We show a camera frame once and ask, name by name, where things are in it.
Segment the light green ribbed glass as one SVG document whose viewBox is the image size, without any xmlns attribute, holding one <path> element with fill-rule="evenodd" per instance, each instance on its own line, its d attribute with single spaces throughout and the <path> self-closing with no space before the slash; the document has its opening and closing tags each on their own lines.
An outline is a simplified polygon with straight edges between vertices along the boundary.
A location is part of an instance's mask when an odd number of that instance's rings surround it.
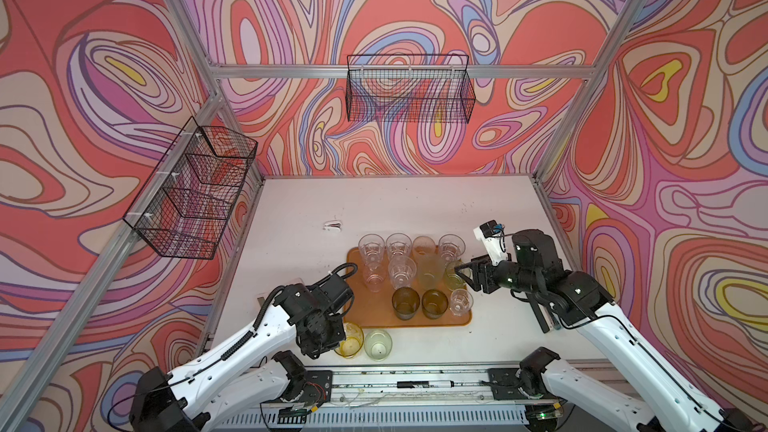
<svg viewBox="0 0 768 432">
<path fill-rule="evenodd" d="M 457 267 L 460 267 L 462 262 L 460 260 L 449 262 L 444 269 L 443 282 L 445 286 L 453 291 L 458 289 L 464 289 L 466 282 L 460 277 L 456 271 Z"/>
</svg>

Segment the small clear glass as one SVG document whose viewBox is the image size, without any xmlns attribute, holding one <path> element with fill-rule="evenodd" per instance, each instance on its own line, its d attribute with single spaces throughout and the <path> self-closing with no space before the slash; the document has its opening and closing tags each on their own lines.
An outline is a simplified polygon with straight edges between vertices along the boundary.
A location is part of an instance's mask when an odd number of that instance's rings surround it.
<svg viewBox="0 0 768 432">
<path fill-rule="evenodd" d="M 449 298 L 449 310 L 456 317 L 467 315 L 474 304 L 472 294 L 466 289 L 453 290 Z"/>
</svg>

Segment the clear ribbed glass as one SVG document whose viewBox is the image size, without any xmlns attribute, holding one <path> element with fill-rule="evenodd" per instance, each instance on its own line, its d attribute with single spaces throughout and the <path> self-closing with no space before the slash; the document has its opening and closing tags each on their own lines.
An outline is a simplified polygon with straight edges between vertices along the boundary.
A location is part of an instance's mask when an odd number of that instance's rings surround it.
<svg viewBox="0 0 768 432">
<path fill-rule="evenodd" d="M 459 260 L 466 250 L 464 240 L 455 234 L 445 234 L 437 246 L 438 256 L 445 262 L 454 262 Z"/>
</svg>

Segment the yellow glass front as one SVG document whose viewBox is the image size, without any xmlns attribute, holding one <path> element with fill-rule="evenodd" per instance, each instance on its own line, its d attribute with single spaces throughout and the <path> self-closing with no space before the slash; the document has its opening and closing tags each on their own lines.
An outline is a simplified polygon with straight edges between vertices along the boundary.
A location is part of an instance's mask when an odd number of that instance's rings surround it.
<svg viewBox="0 0 768 432">
<path fill-rule="evenodd" d="M 365 334 L 363 329 L 352 322 L 344 323 L 345 338 L 335 349 L 337 355 L 351 359 L 356 356 L 364 347 Z"/>
</svg>

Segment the frosted pale green tumbler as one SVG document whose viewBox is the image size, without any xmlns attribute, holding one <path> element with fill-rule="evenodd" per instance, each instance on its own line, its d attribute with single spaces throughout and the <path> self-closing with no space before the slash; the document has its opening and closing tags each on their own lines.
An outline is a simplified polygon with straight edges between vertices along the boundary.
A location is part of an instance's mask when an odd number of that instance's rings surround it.
<svg viewBox="0 0 768 432">
<path fill-rule="evenodd" d="M 439 286 L 444 275 L 445 262 L 437 254 L 419 255 L 417 263 L 417 280 L 425 289 L 435 289 Z"/>
</svg>

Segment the frosted pink tumbler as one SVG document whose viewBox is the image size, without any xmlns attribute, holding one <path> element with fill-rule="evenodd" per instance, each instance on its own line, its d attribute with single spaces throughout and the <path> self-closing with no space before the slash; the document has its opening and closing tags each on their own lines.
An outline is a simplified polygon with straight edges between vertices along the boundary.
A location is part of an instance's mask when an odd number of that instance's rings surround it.
<svg viewBox="0 0 768 432">
<path fill-rule="evenodd" d="M 412 256 L 420 259 L 429 255 L 435 255 L 437 245 L 431 237 L 418 236 L 412 241 Z"/>
</svg>

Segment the light green glass front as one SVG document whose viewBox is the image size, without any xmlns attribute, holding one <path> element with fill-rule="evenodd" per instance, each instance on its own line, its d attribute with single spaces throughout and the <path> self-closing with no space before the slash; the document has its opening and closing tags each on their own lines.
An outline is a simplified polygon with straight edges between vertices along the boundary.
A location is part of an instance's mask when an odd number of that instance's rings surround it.
<svg viewBox="0 0 768 432">
<path fill-rule="evenodd" d="M 364 339 L 365 354 L 374 361 L 383 361 L 391 353 L 393 339 L 383 329 L 374 329 L 367 332 Z"/>
</svg>

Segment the dark olive glass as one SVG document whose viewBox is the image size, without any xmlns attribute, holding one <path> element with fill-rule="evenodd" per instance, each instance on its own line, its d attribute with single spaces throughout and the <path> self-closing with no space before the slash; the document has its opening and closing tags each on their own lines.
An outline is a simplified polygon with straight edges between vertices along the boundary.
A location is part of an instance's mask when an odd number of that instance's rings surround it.
<svg viewBox="0 0 768 432">
<path fill-rule="evenodd" d="M 421 305 L 419 293 L 411 287 L 401 287 L 394 291 L 391 299 L 395 316 L 402 320 L 412 319 Z"/>
</svg>

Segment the clear stemmed glass front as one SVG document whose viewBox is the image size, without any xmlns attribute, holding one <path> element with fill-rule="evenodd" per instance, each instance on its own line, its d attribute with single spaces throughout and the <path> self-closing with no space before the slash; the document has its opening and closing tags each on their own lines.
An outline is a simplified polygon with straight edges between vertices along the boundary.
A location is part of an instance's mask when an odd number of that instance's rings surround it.
<svg viewBox="0 0 768 432">
<path fill-rule="evenodd" d="M 383 262 L 386 242 L 378 234 L 366 234 L 358 242 L 358 250 L 366 266 L 374 267 Z"/>
</svg>

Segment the pink glass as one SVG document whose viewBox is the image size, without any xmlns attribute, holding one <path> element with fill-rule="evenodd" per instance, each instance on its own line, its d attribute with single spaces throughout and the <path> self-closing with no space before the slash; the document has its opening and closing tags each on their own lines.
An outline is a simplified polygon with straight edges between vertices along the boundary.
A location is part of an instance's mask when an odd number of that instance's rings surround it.
<svg viewBox="0 0 768 432">
<path fill-rule="evenodd" d="M 365 264 L 362 273 L 363 284 L 367 290 L 378 293 L 383 289 L 387 274 L 381 263 Z"/>
</svg>

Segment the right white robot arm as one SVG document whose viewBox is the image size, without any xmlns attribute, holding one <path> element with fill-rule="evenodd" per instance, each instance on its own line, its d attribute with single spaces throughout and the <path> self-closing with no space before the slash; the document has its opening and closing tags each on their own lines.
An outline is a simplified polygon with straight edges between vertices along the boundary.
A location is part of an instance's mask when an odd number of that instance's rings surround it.
<svg viewBox="0 0 768 432">
<path fill-rule="evenodd" d="M 536 317 L 553 314 L 562 328 L 590 341 L 637 393 L 582 376 L 558 353 L 539 347 L 516 374 L 495 386 L 501 394 L 564 399 L 616 431 L 751 431 L 737 408 L 723 408 L 686 379 L 631 324 L 613 296 L 592 276 L 564 267 L 554 240 L 539 229 L 508 234 L 494 220 L 474 230 L 486 252 L 457 267 L 475 292 L 506 289 Z"/>
</svg>

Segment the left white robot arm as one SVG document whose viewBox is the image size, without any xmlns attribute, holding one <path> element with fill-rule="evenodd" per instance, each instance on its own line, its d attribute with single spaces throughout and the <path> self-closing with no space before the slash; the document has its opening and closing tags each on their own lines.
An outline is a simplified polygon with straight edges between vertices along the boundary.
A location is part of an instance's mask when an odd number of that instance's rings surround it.
<svg viewBox="0 0 768 432">
<path fill-rule="evenodd" d="M 309 359 L 345 339 L 342 312 L 354 293 L 336 274 L 306 286 L 279 286 L 257 317 L 205 354 L 170 372 L 153 368 L 137 383 L 128 414 L 135 431 L 212 431 L 246 409 L 303 395 Z"/>
</svg>

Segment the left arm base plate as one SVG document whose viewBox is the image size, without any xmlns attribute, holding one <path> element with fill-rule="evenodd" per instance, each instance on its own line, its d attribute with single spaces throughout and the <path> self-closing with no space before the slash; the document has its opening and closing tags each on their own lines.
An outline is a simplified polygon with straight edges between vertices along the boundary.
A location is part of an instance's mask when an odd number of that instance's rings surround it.
<svg viewBox="0 0 768 432">
<path fill-rule="evenodd" d="M 287 389 L 267 404 L 303 404 L 320 406 L 332 397 L 333 372 L 331 370 L 310 370 L 303 379 L 291 379 Z"/>
</svg>

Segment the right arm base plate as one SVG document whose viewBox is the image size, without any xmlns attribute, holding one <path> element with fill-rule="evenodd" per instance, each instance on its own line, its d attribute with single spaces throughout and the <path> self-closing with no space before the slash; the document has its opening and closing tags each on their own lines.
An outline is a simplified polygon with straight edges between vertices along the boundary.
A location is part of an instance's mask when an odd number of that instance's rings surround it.
<svg viewBox="0 0 768 432">
<path fill-rule="evenodd" d="M 544 385 L 540 373 L 519 368 L 491 368 L 486 385 L 495 400 L 557 400 Z"/>
</svg>

